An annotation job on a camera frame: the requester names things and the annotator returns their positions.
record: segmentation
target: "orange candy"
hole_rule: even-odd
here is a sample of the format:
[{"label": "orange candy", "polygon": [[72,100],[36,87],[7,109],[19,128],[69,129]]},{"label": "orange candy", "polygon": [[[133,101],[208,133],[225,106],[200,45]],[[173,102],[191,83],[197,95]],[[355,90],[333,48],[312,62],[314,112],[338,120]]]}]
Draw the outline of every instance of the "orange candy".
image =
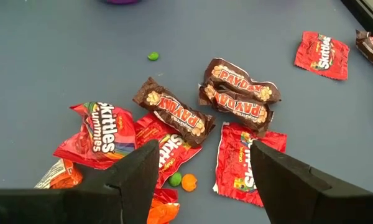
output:
[{"label": "orange candy", "polygon": [[191,192],[196,189],[198,179],[193,174],[185,174],[182,177],[181,185],[184,190]]},{"label": "orange candy", "polygon": [[169,223],[169,221],[173,220],[177,216],[179,210],[179,203],[162,203],[156,199],[153,199],[151,208],[149,210],[147,224]]}]

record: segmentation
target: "table surface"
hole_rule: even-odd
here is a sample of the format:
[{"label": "table surface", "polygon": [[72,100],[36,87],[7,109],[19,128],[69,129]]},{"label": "table surface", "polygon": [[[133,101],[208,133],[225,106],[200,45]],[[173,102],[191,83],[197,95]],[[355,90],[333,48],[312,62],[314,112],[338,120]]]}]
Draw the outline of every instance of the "table surface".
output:
[{"label": "table surface", "polygon": [[[373,65],[354,47],[355,29],[339,0],[0,0],[0,188],[33,187],[56,162],[53,151],[81,123],[70,105],[107,101],[142,117],[131,98],[152,76],[218,117],[181,167],[198,188],[179,191],[172,223],[268,223],[263,208],[212,191],[221,123],[235,119],[198,106],[197,86],[223,57],[279,87],[270,129],[288,134],[287,154],[373,191]],[[351,47],[347,81],[293,66],[304,30]]]}]

